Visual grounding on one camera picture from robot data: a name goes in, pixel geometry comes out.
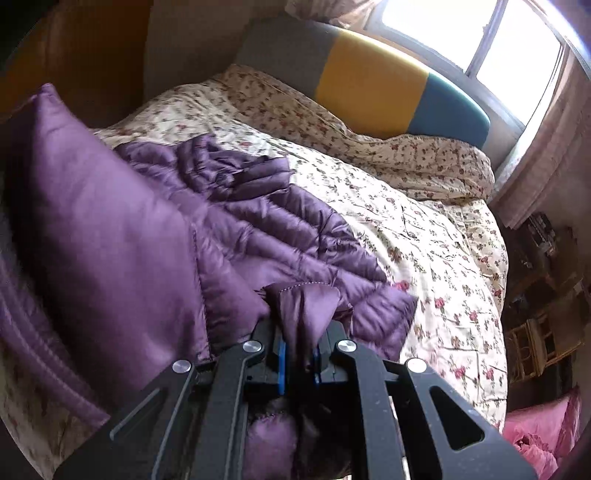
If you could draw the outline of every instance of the purple puffer jacket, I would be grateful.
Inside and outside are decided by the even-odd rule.
[[[213,135],[113,152],[50,85],[0,134],[0,334],[88,423],[175,359],[214,358],[269,315],[296,367],[331,319],[398,358],[415,298],[387,284],[343,218],[289,184],[286,158],[224,151]],[[346,449],[326,435],[297,406],[261,406],[244,478],[338,475]]]

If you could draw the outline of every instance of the pink fabric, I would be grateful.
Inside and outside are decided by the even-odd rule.
[[[575,387],[558,400],[507,414],[503,437],[547,480],[579,438],[581,398]]]
[[[519,453],[530,465],[534,467],[535,473],[538,474],[540,480],[547,480],[552,474],[558,470],[558,463],[552,453],[544,450],[547,445],[540,445],[539,437],[536,439],[526,435],[523,440],[520,440],[515,445]]]

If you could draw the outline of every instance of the window pane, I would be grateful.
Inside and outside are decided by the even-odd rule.
[[[522,0],[509,0],[499,31],[476,78],[526,124],[560,52],[560,42]]]
[[[382,22],[466,71],[496,0],[389,0]]]

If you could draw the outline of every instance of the bed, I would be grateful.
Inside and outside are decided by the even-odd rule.
[[[312,28],[326,32],[325,25],[316,25]],[[341,110],[338,118],[331,113],[338,106],[329,111],[321,105],[330,95],[312,100],[314,93],[306,96],[289,86],[289,79],[282,82],[276,78],[280,74],[265,73],[265,66],[249,65],[254,60],[245,49],[260,48],[256,35],[261,32],[255,29],[247,38],[237,58],[241,64],[201,84],[169,90],[96,135],[115,147],[132,140],[175,144],[214,132],[228,149],[287,156],[292,181],[339,212],[388,279],[418,297],[400,360],[425,359],[501,429],[507,377],[500,315],[508,264],[486,206],[493,174],[477,148],[486,138],[478,131],[488,131],[486,121],[468,102],[461,121],[452,121],[452,115],[442,123],[445,135],[434,136],[437,125],[427,122],[433,115],[411,118],[406,127],[404,120],[394,122],[373,136],[354,133],[343,121],[355,116],[354,108]],[[320,75],[326,71],[321,68]],[[417,103],[426,86],[428,78]],[[440,91],[449,101],[445,108],[460,105],[455,90]],[[342,90],[339,95],[346,97]],[[469,122],[470,128],[462,128],[466,115],[480,118],[481,125]],[[404,133],[410,125],[413,133],[426,134]],[[371,128],[359,123],[355,129],[367,134]],[[51,478],[91,430],[47,398],[1,343],[0,353],[0,417],[36,470]]]

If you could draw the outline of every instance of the headboard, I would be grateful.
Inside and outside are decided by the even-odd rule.
[[[364,35],[280,16],[253,25],[235,63],[299,90],[358,134],[410,133],[482,148],[490,120],[450,81]]]

